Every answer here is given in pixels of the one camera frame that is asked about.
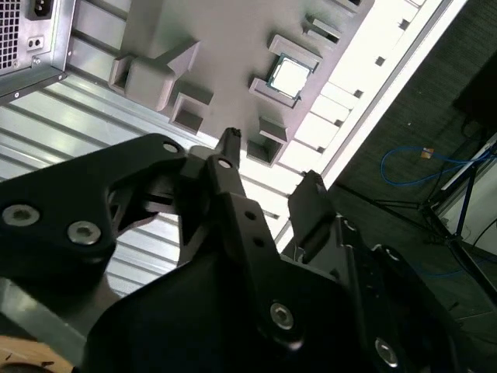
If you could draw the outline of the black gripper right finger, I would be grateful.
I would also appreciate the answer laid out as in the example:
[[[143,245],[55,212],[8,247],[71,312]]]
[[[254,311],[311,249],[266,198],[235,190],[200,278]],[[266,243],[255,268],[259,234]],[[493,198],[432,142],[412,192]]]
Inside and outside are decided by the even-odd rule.
[[[288,199],[294,260],[332,278],[335,361],[351,372],[460,372],[457,335],[407,261],[368,247],[333,207],[322,178],[305,173]]]

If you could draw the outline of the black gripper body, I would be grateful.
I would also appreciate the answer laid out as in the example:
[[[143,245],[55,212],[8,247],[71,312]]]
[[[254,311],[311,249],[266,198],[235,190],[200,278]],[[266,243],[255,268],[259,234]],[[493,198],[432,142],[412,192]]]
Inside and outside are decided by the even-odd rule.
[[[212,254],[135,291],[90,332],[83,372],[370,372],[351,309],[332,280],[283,262],[278,281],[303,343],[263,336],[237,266]]]

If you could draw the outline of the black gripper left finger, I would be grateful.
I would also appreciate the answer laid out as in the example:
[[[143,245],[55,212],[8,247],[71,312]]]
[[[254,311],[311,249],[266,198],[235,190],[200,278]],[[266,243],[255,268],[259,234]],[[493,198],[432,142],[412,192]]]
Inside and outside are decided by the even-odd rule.
[[[263,336],[299,349],[261,207],[238,173],[241,134],[185,150],[148,134],[1,185],[1,317],[39,340],[83,339],[117,299],[104,279],[118,238],[165,212],[179,218],[179,267],[212,254],[238,267]]]

